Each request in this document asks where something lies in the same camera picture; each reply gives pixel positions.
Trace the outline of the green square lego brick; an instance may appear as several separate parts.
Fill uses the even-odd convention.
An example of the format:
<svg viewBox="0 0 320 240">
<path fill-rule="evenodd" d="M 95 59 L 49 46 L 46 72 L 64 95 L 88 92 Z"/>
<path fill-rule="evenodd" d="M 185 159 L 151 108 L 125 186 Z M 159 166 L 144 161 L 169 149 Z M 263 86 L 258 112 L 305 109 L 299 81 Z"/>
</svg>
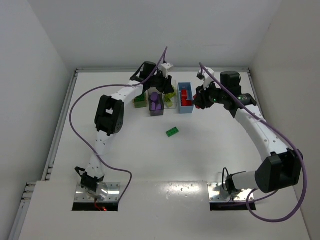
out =
<svg viewBox="0 0 320 240">
<path fill-rule="evenodd" d="M 134 99 L 134 103 L 142 103 L 146 101 L 146 94 L 143 93 Z"/>
</svg>

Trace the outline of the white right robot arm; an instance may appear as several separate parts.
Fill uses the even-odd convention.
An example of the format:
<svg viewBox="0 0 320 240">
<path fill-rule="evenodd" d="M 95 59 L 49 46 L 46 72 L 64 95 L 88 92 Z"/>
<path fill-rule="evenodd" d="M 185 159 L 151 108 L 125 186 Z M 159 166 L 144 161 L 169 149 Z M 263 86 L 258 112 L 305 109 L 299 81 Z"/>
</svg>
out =
<svg viewBox="0 0 320 240">
<path fill-rule="evenodd" d="M 257 189 L 270 193 L 299 182 L 302 166 L 300 151 L 290 149 L 263 122 L 256 100 L 249 93 L 242 93 L 241 76 L 236 71 L 220 74 L 218 88 L 211 78 L 214 71 L 210 68 L 200 70 L 197 78 L 203 85 L 196 88 L 193 104 L 204 110 L 213 104 L 221 104 L 232 117 L 245 129 L 257 148 L 262 164 L 256 171 L 243 171 L 227 176 L 226 191 L 230 194 L 242 189 Z"/>
</svg>

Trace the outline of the green studded plate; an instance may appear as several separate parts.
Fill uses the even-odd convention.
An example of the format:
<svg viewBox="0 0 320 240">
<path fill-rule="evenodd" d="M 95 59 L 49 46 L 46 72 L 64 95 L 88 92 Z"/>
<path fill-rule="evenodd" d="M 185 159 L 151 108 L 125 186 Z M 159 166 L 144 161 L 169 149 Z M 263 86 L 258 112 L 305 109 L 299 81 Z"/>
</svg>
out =
<svg viewBox="0 0 320 240">
<path fill-rule="evenodd" d="M 166 131 L 165 134 L 170 138 L 174 135 L 176 135 L 177 133 L 179 133 L 179 129 L 177 127 L 173 127 L 170 130 Z"/>
</svg>

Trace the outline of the red rounded lego brick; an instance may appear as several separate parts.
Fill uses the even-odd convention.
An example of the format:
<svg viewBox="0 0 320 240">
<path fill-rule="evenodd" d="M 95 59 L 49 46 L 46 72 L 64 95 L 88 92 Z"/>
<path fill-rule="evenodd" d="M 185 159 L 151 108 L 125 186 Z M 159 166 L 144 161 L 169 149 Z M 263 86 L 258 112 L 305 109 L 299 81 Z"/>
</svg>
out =
<svg viewBox="0 0 320 240">
<path fill-rule="evenodd" d="M 188 91 L 185 88 L 180 91 L 180 98 L 182 107 L 192 106 L 192 101 L 188 100 Z"/>
</svg>

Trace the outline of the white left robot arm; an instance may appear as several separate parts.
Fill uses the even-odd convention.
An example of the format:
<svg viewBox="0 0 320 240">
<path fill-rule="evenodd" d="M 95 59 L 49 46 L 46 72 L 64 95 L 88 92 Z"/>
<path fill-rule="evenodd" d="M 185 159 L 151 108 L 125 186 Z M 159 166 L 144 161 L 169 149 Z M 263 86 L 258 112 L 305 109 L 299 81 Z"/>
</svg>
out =
<svg viewBox="0 0 320 240">
<path fill-rule="evenodd" d="M 124 124 L 125 106 L 135 98 L 147 92 L 150 88 L 157 89 L 161 94 L 174 92 L 172 76 L 169 72 L 173 65 L 169 62 L 154 63 L 144 62 L 139 69 L 130 77 L 127 84 L 119 84 L 119 91 L 111 95 L 103 95 L 99 99 L 94 124 L 97 130 L 95 146 L 92 146 L 80 134 L 75 131 L 72 123 L 72 113 L 69 113 L 69 123 L 74 133 L 92 150 L 92 156 L 88 167 L 85 169 L 76 167 L 80 176 L 80 184 L 92 194 L 96 194 L 104 183 L 105 173 L 103 167 L 111 170 L 128 173 L 129 182 L 132 173 L 129 170 L 115 168 L 108 165 L 102 156 L 108 153 L 113 137 L 120 132 Z"/>
</svg>

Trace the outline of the purple rounded lego brick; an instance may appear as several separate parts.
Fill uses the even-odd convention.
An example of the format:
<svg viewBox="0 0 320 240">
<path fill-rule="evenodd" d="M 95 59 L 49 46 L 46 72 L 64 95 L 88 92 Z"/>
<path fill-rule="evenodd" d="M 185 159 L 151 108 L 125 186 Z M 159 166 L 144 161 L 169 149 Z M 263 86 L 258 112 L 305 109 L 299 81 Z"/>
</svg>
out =
<svg viewBox="0 0 320 240">
<path fill-rule="evenodd" d="M 157 92 L 152 92 L 149 96 L 150 101 L 153 103 L 157 103 L 159 101 L 160 95 Z"/>
</svg>

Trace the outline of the lime long lego brick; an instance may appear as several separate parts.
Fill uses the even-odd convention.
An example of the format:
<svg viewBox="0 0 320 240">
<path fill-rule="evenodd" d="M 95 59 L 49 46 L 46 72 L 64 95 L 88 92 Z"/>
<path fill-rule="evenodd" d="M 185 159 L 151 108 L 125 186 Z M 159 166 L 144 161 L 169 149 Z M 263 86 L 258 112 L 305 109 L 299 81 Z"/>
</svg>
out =
<svg viewBox="0 0 320 240">
<path fill-rule="evenodd" d="M 170 99 L 174 98 L 175 96 L 176 96 L 176 92 L 171 92 L 171 93 L 166 93 L 164 95 L 164 98 L 170 100 Z"/>
</svg>

